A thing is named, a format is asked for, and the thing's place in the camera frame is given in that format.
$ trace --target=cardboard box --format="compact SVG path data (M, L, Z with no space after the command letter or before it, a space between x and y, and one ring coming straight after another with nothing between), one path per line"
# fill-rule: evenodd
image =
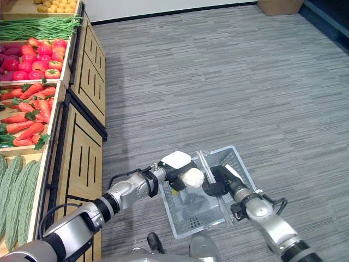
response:
M258 6L266 15L297 14L304 0L258 0Z

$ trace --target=green bean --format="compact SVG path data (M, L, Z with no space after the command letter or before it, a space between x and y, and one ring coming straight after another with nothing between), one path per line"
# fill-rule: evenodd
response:
M82 17L48 17L43 19L0 20L0 40L69 39L80 26Z

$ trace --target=white plastic basket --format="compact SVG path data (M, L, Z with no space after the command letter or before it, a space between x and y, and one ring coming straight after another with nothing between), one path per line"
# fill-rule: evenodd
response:
M241 175L249 188L256 190L250 174L233 146L207 153L196 152L192 160L205 174L209 183L215 182L210 167L229 164ZM182 239L218 224L223 228L233 226L234 220L230 206L234 200L229 193L221 197L212 197L208 196L201 187L186 187L181 192L174 192L168 182L161 183L159 187L175 238Z

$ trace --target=red tomato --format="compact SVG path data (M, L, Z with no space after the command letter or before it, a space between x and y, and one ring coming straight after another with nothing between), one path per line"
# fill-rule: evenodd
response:
M39 55L52 56L52 48L49 45L41 44L39 45L38 53Z
M53 46L63 46L65 48L67 48L67 42L63 39L56 39L55 41L53 41Z
M32 71L32 64L28 62L22 62L18 65L18 70L30 73Z
M49 66L43 61L35 61L32 64L32 70L44 72L44 71L46 71L47 68L49 68Z
M30 45L34 49L38 49L40 41L35 38L29 38L27 44Z
M63 53L53 53L52 54L52 60L59 61L63 63L64 61L64 54Z
M44 77L44 72L35 70L31 71L28 76L29 79L41 79Z
M35 55L35 50L30 45L22 45L20 49L21 49L21 55L25 55L27 53L31 53Z
M7 71L17 71L20 62L14 59L8 59L2 63L2 67Z
M43 61L46 64L48 64L51 60L52 60L51 56L48 56L48 55L40 55L38 57L38 61Z
M49 47L52 48L52 41L50 41L50 40L42 40L42 41L40 42L40 44L41 44L41 45L48 45Z
M28 79L28 73L24 72L24 71L16 71L13 74L12 78L15 81L17 81L17 80L26 80L26 79Z
M48 69L45 71L45 78L46 79L54 79L54 78L60 78L61 72L57 69Z
M37 59L37 56L33 53L26 53L22 56L22 62L28 62L29 64L34 63Z
M52 68L52 69L57 69L58 71L62 71L62 67L63 67L63 63L62 62L59 62L59 61L51 61L49 63L49 68Z
M52 52L54 52L54 53L65 53L65 47L60 46L60 45L53 46Z

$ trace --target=bitter melon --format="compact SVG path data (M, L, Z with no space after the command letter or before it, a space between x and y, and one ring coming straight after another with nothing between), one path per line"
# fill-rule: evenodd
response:
M5 233L6 210L11 188L21 172L22 166L22 157L16 156L6 169L0 185L0 239Z
M2 177L5 175L6 168L7 168L6 160L2 156L2 154L0 154L0 185L1 185Z
M25 192L25 187L31 172L37 162L30 161L18 175L16 182L12 186L10 198L6 212L6 228L5 228L5 244L8 251L11 251L17 242L17 229L19 221L19 213L25 212L20 210L20 205Z
M29 223L31 220L34 192L37 186L37 179L39 175L40 163L36 163L32 169L27 184L24 190L24 195L22 198L22 203L20 207L19 223L18 223L18 244L20 246L27 243Z

